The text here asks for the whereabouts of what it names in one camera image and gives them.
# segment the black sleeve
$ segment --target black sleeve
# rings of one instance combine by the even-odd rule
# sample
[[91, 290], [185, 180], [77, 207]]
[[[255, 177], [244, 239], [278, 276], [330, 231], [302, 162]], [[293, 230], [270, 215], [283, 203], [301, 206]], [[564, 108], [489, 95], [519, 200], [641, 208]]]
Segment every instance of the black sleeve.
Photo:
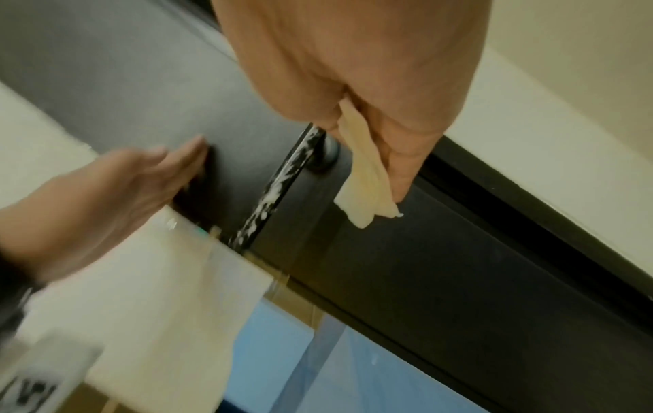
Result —
[[24, 317], [24, 306], [36, 284], [0, 252], [0, 348], [11, 338]]

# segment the hand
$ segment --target hand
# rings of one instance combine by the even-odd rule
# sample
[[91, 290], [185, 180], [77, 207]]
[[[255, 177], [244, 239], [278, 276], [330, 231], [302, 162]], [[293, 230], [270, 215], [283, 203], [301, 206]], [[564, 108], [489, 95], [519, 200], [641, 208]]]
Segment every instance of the hand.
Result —
[[40, 284], [93, 263], [140, 228], [202, 168], [197, 137], [179, 150], [120, 149], [0, 210], [0, 248]]
[[490, 0], [213, 0], [263, 98], [339, 138], [348, 93], [396, 202], [453, 123], [484, 45]]

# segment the beige wall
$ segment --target beige wall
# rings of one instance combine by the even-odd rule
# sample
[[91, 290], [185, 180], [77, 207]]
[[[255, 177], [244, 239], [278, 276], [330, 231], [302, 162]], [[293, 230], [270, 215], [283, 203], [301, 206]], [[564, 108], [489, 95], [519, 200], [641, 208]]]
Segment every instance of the beige wall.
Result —
[[495, 0], [488, 42], [653, 159], [653, 0]]

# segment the person's left hand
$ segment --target person's left hand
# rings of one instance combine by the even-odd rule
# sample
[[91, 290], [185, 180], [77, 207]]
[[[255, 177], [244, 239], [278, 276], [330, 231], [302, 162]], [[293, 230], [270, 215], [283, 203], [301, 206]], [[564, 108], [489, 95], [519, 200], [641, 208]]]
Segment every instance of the person's left hand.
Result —
[[196, 137], [175, 152], [120, 149], [55, 177], [0, 210], [0, 249], [40, 284], [109, 252], [168, 204], [202, 168]]

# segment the gray surface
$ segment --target gray surface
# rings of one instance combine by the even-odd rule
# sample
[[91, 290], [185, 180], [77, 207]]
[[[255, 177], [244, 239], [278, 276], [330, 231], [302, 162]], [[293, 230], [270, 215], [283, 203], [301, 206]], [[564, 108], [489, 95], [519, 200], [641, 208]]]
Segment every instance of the gray surface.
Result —
[[2, 0], [0, 81], [99, 152], [206, 134], [216, 162], [189, 204], [232, 231], [305, 125], [267, 109], [224, 43], [163, 4]]

